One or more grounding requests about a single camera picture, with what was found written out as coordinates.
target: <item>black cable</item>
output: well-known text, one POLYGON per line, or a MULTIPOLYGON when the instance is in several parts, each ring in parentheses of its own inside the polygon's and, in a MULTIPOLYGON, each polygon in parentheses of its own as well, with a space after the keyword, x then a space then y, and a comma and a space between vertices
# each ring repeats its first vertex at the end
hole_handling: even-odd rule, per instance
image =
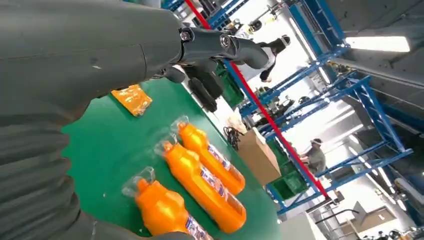
POLYGON ((224 133, 226 135, 226 140, 228 143, 236 150, 239 150, 239 142, 240 142, 240 135, 243 135, 243 133, 239 132, 237 129, 235 129, 232 126, 225 126, 224 127, 224 133))

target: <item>worker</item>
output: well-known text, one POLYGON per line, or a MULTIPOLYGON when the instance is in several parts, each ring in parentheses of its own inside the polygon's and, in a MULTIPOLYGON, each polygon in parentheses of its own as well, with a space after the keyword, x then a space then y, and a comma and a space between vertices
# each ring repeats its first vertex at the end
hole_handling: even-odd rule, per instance
POLYGON ((272 42, 265 43, 260 42, 258 45, 265 51, 268 55, 268 62, 265 67, 261 69, 253 69, 247 64, 242 64, 238 66, 241 74, 243 75, 246 81, 249 81, 259 75, 260 80, 263 83, 271 82, 270 73, 276 65, 276 57, 281 53, 287 46, 291 43, 290 37, 283 35, 280 38, 275 39, 272 42))
POLYGON ((315 138, 310 141, 311 149, 300 155, 300 159, 307 165, 310 172, 315 174, 321 173, 326 169, 326 156, 321 150, 323 141, 315 138))

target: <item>green work surface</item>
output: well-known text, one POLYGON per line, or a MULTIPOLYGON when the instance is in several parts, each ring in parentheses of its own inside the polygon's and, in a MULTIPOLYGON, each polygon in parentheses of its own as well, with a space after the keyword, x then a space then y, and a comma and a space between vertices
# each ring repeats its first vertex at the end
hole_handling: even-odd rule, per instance
POLYGON ((274 203, 184 87, 167 79, 151 80, 141 86, 153 99, 143 116, 132 116, 108 95, 93 100, 85 115, 64 130, 70 135, 71 143, 63 155, 72 159, 69 174, 74 177, 82 209, 140 236, 150 236, 134 200, 123 196, 121 188, 131 176, 151 166, 156 179, 169 190, 181 194, 187 210, 212 237, 281 239, 274 203), (155 144, 169 132, 170 124, 182 115, 187 115, 195 126, 204 130, 246 179, 246 186, 237 198, 246 208, 247 221, 233 234, 225 234, 217 228, 171 175, 166 162, 153 151, 155 144))

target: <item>orange bottle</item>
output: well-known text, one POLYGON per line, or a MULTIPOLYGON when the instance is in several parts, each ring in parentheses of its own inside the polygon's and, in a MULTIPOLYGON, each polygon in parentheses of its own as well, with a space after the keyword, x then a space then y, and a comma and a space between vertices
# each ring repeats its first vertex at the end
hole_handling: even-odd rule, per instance
POLYGON ((245 207, 201 164, 199 155, 185 149, 179 143, 163 141, 159 145, 162 146, 162 154, 172 175, 207 211, 224 233, 234 233, 245 224, 245 207))
POLYGON ((206 133, 189 123, 186 116, 177 119, 171 126, 177 131, 185 148, 196 152, 201 163, 217 176, 234 195, 245 187, 245 178, 216 147, 209 143, 206 133))
POLYGON ((122 193, 134 197, 141 210, 144 225, 153 236, 182 232, 192 235, 195 240, 212 240, 187 212, 184 199, 155 180, 152 167, 146 167, 127 181, 122 193))

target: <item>metal beam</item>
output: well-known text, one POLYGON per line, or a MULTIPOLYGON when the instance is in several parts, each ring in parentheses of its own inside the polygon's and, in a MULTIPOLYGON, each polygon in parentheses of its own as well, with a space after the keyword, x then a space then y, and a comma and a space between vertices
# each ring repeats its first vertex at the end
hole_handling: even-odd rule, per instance
POLYGON ((421 82, 421 80, 423 79, 422 76, 397 72, 390 69, 378 69, 376 67, 372 67, 358 61, 352 61, 343 58, 333 58, 331 62, 348 66, 367 75, 372 75, 381 79, 414 87, 417 89, 424 89, 424 82, 421 82))

